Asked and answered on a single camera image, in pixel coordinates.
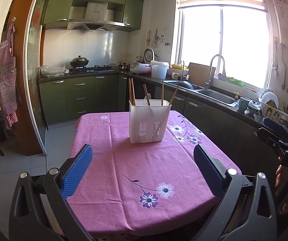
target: cabinet handle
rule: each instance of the cabinet handle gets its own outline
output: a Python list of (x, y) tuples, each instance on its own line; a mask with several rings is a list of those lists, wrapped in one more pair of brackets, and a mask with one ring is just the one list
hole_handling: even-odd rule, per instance
[(198, 105), (198, 104), (195, 104), (195, 103), (192, 103), (192, 102), (188, 102), (189, 104), (191, 104), (192, 106), (194, 106), (194, 107), (198, 107), (198, 108), (200, 108), (202, 105)]
[(176, 96), (174, 96), (174, 99), (181, 100), (181, 101), (184, 100), (183, 98), (179, 98), (179, 97), (176, 97)]

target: wooden chopsticks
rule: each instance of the wooden chopsticks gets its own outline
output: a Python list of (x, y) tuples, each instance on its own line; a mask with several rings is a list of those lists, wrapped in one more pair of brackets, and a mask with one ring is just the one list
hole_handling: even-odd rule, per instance
[(130, 100), (130, 103), (131, 103), (133, 106), (136, 106), (133, 78), (129, 78), (129, 79), (128, 79), (128, 91), (129, 91), (129, 100)]
[(146, 85), (143, 84), (143, 87), (144, 87), (144, 92), (145, 92), (145, 95), (146, 95), (147, 104), (148, 104), (148, 106), (151, 106), (151, 103), (149, 102), (149, 98), (148, 98), (148, 93), (147, 93)]
[(164, 101), (164, 80), (162, 83), (162, 102), (161, 102), (161, 106), (163, 106), (163, 101)]
[(178, 89), (179, 89), (179, 85), (177, 86), (177, 88), (176, 88), (176, 90), (175, 90), (175, 92), (174, 92), (174, 94), (173, 94), (173, 96), (172, 96), (172, 98), (171, 98), (171, 101), (170, 101), (170, 103), (169, 103), (168, 106), (170, 106), (170, 105), (172, 104), (172, 102), (173, 102), (173, 100), (174, 100), (174, 97), (175, 97)]

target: range hood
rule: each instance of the range hood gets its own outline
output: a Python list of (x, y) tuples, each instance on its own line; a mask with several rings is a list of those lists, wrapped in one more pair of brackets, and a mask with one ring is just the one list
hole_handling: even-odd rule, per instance
[(69, 19), (67, 30), (105, 30), (114, 31), (125, 26), (124, 23), (106, 20), (108, 3), (88, 2), (85, 19)]

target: sink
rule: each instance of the sink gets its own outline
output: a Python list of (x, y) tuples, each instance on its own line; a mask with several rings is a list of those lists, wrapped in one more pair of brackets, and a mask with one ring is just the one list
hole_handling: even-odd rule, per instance
[(215, 92), (212, 90), (205, 90), (205, 89), (194, 90), (194, 91), (199, 93), (199, 94), (202, 94), (206, 97), (209, 97), (213, 100), (219, 101), (220, 103), (223, 103), (223, 104), (228, 105), (230, 107), (234, 107), (237, 104), (237, 101), (235, 99), (233, 99), (229, 96), (226, 96), (222, 93), (219, 93), (219, 92)]
[[(175, 85), (176, 83), (178, 83), (179, 81), (164, 81), (164, 83), (166, 84), (171, 84), (171, 85)], [(212, 91), (212, 90), (206, 90), (206, 89), (201, 89), (201, 87), (197, 86), (197, 85), (194, 85), (192, 84), (193, 87), (195, 87), (196, 89), (195, 90), (191, 90), (191, 89), (187, 89), (187, 88), (184, 88), (188, 91), (191, 91), (193, 93), (197, 93), (197, 94), (201, 94), (205, 97), (208, 97), (212, 100), (216, 100), (222, 104), (225, 104), (226, 106), (228, 107), (234, 107), (236, 104), (237, 104), (237, 101), (234, 99), (234, 98), (231, 98), (229, 96), (226, 96), (222, 93), (219, 93), (219, 92), (215, 92), (215, 91)]]

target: cup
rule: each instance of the cup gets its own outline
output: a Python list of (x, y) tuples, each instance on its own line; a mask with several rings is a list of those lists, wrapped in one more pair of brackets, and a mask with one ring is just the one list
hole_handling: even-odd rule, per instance
[(179, 73), (172, 73), (172, 79), (177, 80), (179, 78)]
[(249, 102), (250, 100), (241, 97), (238, 103), (238, 109), (242, 112), (246, 111), (246, 109), (248, 108)]

